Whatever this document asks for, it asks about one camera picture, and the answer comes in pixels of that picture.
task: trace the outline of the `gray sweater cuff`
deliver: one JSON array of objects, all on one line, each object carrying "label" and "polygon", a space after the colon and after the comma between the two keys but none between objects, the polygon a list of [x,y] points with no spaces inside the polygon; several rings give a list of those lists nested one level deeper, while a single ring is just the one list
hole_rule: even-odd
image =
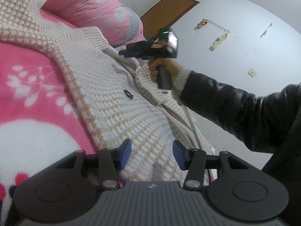
[{"label": "gray sweater cuff", "polygon": [[180,95],[185,87],[187,79],[191,73],[190,69],[182,68],[173,83],[173,97],[177,101],[180,101]]}]

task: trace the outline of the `light switch plate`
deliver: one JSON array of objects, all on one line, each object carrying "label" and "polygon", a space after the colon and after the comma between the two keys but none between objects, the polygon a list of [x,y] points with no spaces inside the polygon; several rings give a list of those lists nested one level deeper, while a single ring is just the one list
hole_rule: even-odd
[{"label": "light switch plate", "polygon": [[250,75],[250,76],[252,76],[252,77],[254,77],[255,75],[256,75],[256,71],[255,70],[253,70],[253,69],[250,69],[250,71],[248,72],[248,74]]}]

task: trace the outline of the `black leather sleeve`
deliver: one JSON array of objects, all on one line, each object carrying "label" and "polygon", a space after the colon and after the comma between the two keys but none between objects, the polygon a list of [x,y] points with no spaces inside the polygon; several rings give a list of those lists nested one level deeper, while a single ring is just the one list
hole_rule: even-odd
[{"label": "black leather sleeve", "polygon": [[257,98],[192,71],[180,99],[244,142],[249,150],[274,153],[301,105],[301,86],[288,85],[280,93]]}]

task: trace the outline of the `brown wooden door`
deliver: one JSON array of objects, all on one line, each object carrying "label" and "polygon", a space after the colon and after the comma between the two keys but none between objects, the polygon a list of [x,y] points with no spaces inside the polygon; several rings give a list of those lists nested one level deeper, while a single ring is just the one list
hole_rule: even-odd
[{"label": "brown wooden door", "polygon": [[169,28],[198,3],[195,0],[161,0],[141,17],[144,37],[156,39],[160,28]]}]

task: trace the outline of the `person's hand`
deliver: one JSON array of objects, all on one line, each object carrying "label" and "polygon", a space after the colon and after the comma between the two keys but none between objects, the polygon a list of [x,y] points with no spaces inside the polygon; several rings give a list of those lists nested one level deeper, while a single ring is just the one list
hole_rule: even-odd
[{"label": "person's hand", "polygon": [[173,61],[172,59],[169,58],[156,59],[153,63],[149,65],[150,77],[154,82],[157,81],[157,75],[159,73],[157,67],[159,65],[164,65],[166,67],[166,69],[170,73],[172,83],[174,83],[175,79],[178,76],[178,73],[183,68],[181,65],[179,65],[177,62]]}]

